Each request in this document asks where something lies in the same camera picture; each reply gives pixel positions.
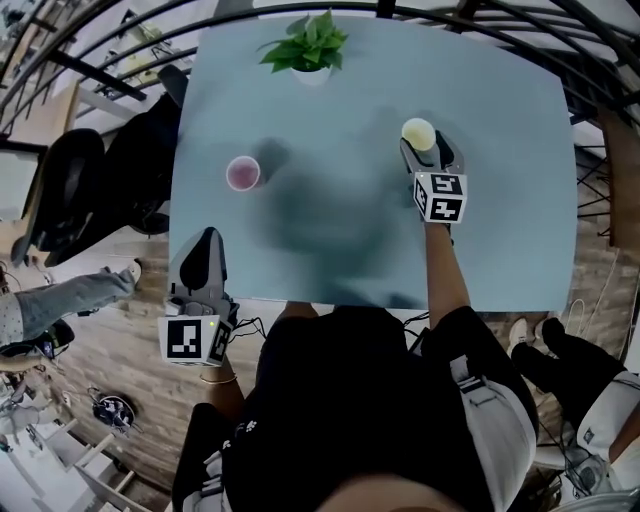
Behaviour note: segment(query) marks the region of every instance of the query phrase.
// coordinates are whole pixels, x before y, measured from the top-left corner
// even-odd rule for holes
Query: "paper cup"
[[[239,156],[227,167],[227,183],[237,192],[246,192],[259,185],[260,164],[250,156]]]

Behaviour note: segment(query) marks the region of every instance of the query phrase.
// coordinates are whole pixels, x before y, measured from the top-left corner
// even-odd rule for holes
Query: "sneaker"
[[[529,324],[524,317],[518,318],[511,326],[511,330],[509,331],[509,348],[507,349],[509,357],[511,357],[511,352],[516,345],[526,343],[528,330]]]
[[[541,340],[542,339],[542,326],[544,325],[544,323],[549,320],[550,318],[560,318],[560,316],[558,315],[558,313],[556,313],[555,311],[549,312],[547,314],[546,318],[543,318],[542,320],[540,320],[535,328],[533,329],[533,333],[536,337],[537,340]]]
[[[133,260],[127,267],[127,270],[131,272],[135,283],[138,284],[138,281],[140,281],[140,277],[142,276],[142,266],[140,265],[140,262],[137,259]]]

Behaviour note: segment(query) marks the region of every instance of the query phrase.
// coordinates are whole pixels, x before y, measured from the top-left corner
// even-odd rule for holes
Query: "cable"
[[[2,273],[4,275],[9,276],[11,279],[13,279],[17,283],[18,288],[20,288],[20,291],[22,291],[22,285],[20,284],[20,281],[18,281],[18,279],[13,274],[10,274],[9,272],[7,272],[9,270],[9,267],[7,266],[7,264],[4,261],[0,261],[0,263],[4,265],[4,270],[2,270]]]
[[[582,299],[576,299],[571,303],[571,307],[569,308],[569,316],[567,317],[567,327],[571,325],[571,313],[573,313],[573,308],[576,304],[582,304],[582,311],[580,312],[580,323],[578,324],[578,328],[576,329],[576,336],[580,335],[580,329],[582,328],[582,321],[584,320],[584,312],[586,310],[586,306]]]
[[[566,451],[566,449],[564,447],[564,440],[563,440],[564,421],[562,422],[561,427],[560,427],[560,442],[558,442],[556,440],[556,438],[551,434],[551,432],[549,432],[549,429],[544,426],[544,423],[542,423],[541,421],[538,421],[538,424],[549,435],[549,438],[551,439],[551,442],[553,444],[555,444],[558,447],[558,449],[560,450],[560,452],[562,453],[562,456],[564,457],[564,461],[565,461],[565,471],[567,473],[569,473],[569,474],[571,474],[571,472],[573,472],[575,477],[577,477],[577,480],[579,480],[579,483],[572,481],[573,485],[575,487],[577,487],[577,489],[580,492],[582,492],[584,495],[591,496],[591,491],[589,490],[589,487],[587,487],[587,485],[584,483],[584,480],[582,480],[582,475],[580,473],[578,473],[578,471],[576,470],[576,467],[573,465],[573,461],[571,461],[571,459],[569,459],[569,457],[567,457],[567,451]],[[585,450],[581,446],[578,446],[578,448],[580,448],[581,450],[583,450],[587,454],[589,454],[589,456],[586,459],[584,459],[580,464],[583,464],[585,461],[587,461],[587,460],[589,460],[590,458],[593,457],[593,455],[591,455],[587,450]]]
[[[238,323],[238,325],[236,325],[234,332],[237,331],[238,329],[242,329],[243,327],[247,327],[248,325],[253,325],[255,327],[255,330],[251,332],[245,332],[242,334],[234,334],[231,340],[229,340],[229,343],[231,343],[236,338],[242,338],[243,336],[251,336],[252,334],[256,334],[256,333],[260,334],[260,336],[262,336],[265,340],[267,339],[267,334],[264,330],[264,324],[262,323],[262,318],[260,318],[259,316],[255,318],[251,318],[250,320],[241,320]]]

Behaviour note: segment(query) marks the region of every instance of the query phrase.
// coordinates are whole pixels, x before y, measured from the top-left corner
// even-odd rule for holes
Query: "wrist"
[[[233,368],[227,356],[225,356],[222,366],[206,366],[200,376],[210,381],[225,381],[234,377]]]

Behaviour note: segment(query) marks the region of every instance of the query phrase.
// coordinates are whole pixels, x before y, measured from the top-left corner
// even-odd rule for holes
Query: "chair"
[[[168,216],[157,210],[171,196],[181,101],[188,83],[176,72],[159,74],[161,80],[169,77],[169,94],[128,121],[106,153],[100,135],[87,129],[67,132],[49,148],[35,213],[25,235],[13,244],[14,265],[24,260],[31,245],[49,252],[45,266],[53,267],[124,226],[149,235],[168,231]]]

